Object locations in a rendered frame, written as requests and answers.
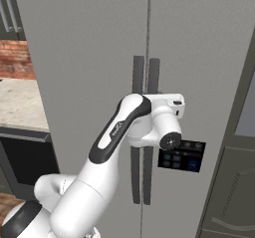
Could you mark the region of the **dark grey wall cupboards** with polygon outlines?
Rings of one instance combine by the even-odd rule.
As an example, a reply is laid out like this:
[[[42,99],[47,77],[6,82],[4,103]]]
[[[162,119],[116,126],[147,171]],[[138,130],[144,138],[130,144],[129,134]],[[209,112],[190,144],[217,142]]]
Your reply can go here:
[[[26,40],[16,0],[0,0],[0,40]]]

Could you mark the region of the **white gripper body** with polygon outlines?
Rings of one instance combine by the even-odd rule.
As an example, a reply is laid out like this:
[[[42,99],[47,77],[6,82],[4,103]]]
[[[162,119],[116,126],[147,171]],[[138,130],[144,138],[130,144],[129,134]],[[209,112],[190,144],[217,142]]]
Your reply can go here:
[[[154,94],[145,95],[151,102],[153,107],[158,105],[169,105],[169,106],[184,106],[184,97],[181,94]]]

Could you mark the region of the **black fronted appliance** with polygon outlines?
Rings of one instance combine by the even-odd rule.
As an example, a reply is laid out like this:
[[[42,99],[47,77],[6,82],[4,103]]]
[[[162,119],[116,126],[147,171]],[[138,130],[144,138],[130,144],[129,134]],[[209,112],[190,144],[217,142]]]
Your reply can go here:
[[[0,138],[0,166],[12,193],[24,200],[35,200],[34,185],[40,176],[60,173],[50,142],[17,138]]]

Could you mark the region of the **grey tall cabinet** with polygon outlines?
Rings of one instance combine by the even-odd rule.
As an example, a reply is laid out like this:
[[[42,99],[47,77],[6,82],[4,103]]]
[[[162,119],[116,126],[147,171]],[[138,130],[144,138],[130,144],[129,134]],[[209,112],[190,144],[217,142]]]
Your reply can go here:
[[[255,238],[255,29],[195,238]]]

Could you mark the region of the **grey fridge door with panel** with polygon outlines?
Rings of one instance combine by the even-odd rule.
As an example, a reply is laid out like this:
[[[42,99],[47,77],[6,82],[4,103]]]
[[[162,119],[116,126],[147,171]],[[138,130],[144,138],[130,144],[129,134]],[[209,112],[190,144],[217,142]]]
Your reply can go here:
[[[153,169],[142,238],[195,238],[254,27],[255,0],[150,0],[158,88],[184,96],[182,136],[206,148],[197,172]]]

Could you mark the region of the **grey freezer door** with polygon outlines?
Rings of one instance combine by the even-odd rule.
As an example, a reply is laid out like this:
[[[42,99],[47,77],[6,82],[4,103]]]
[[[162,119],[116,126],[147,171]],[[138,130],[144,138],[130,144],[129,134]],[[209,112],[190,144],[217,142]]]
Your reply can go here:
[[[78,174],[145,53],[147,0],[17,0],[59,167]]]

